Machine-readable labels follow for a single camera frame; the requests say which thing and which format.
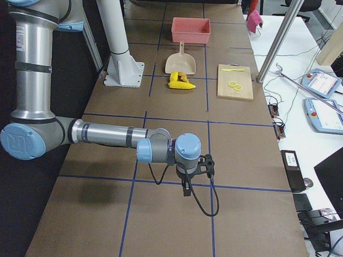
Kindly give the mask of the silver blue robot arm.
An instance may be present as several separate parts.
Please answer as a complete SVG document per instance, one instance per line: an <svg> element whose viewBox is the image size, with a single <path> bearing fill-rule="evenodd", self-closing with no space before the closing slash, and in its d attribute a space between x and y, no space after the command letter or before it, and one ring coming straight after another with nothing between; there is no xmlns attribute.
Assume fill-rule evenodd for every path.
<svg viewBox="0 0 343 257"><path fill-rule="evenodd" d="M56 116L50 109L53 31L79 32L86 16L82 1L9 1L16 22L17 107L1 131L1 145L20 160L38 158L61 145L94 143L134 148L139 162L175 167L183 193L194 195L191 179L214 179L214 161L201 154L201 141L191 133L173 139L163 128L87 123Z"/></svg>

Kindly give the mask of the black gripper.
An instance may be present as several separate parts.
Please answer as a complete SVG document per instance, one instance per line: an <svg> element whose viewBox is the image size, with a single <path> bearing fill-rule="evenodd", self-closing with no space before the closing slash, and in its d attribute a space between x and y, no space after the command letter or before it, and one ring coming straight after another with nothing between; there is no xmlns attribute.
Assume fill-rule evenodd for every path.
<svg viewBox="0 0 343 257"><path fill-rule="evenodd" d="M191 179L196 175L206 174L210 183L214 183L215 162L210 154L200 155L196 160L176 159L176 173L181 179L183 196L190 196Z"/></svg>

